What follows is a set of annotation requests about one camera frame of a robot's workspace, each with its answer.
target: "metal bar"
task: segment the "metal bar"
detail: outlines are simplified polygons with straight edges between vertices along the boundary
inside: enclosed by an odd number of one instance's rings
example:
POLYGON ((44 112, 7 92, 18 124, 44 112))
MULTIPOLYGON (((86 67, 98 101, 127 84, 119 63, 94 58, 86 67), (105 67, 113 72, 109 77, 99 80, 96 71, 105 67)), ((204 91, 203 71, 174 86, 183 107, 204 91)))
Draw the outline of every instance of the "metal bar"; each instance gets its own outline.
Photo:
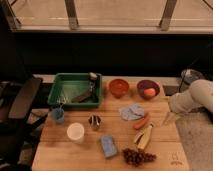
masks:
POLYGON ((163 16, 159 24, 161 30, 167 31, 169 29, 176 3, 177 3, 177 0, 167 0, 166 6, 163 12, 163 16))
POLYGON ((21 22, 16 18, 8 0, 0 0, 0 3, 11 30, 19 29, 21 27, 21 22))
POLYGON ((69 26, 72 30, 78 28, 78 20, 77 14, 75 9, 75 2, 74 0, 65 0, 66 9, 67 9, 67 16, 69 19, 69 26))

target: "red bowl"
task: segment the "red bowl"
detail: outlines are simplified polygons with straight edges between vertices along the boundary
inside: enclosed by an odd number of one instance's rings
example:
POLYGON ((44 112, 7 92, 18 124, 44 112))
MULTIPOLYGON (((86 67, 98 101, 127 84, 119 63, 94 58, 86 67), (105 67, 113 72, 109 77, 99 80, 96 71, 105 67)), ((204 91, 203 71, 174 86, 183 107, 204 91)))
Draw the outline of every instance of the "red bowl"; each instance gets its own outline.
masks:
POLYGON ((138 90, 139 95, 142 98, 147 99, 147 100, 157 96, 160 93, 159 85, 152 80, 141 80, 137 84, 137 90, 138 90), (144 90, 148 90, 148 89, 154 89, 155 94, 153 96, 148 96, 146 93, 144 93, 144 90))
POLYGON ((128 90, 129 84, 123 79, 114 79, 109 83, 109 91, 116 98, 121 98, 128 90))

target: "metal cup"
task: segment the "metal cup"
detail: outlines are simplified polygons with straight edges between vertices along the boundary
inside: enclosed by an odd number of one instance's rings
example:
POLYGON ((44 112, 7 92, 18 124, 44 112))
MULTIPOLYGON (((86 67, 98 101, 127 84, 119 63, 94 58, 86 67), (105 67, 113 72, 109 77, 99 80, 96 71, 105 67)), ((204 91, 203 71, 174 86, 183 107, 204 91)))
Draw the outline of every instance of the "metal cup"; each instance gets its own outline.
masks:
POLYGON ((99 116, 92 115, 88 121, 93 131, 97 131, 100 128, 101 118, 99 116))

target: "blue object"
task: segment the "blue object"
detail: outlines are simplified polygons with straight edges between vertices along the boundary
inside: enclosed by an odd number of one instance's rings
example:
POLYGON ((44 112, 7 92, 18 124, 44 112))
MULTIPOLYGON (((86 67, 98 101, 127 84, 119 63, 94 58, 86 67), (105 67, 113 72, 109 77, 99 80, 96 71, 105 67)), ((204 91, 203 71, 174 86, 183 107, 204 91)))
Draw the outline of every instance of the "blue object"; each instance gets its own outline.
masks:
POLYGON ((64 122, 64 110, 60 107, 54 108, 51 112, 51 117, 58 124, 64 122))
POLYGON ((111 135, 103 135, 101 137, 101 146, 103 148, 104 155, 106 158, 115 156, 118 153, 117 148, 113 143, 113 138, 111 135))

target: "gray object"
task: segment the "gray object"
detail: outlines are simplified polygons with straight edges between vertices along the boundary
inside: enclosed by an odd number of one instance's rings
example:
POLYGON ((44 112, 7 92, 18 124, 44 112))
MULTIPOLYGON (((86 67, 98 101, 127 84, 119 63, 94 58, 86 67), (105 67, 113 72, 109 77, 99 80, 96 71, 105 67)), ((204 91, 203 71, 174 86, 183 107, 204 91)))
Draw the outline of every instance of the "gray object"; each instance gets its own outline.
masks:
POLYGON ((104 156, 106 158, 113 157, 118 153, 117 148, 113 143, 113 138, 111 135, 103 135, 101 137, 101 146, 103 148, 104 156))

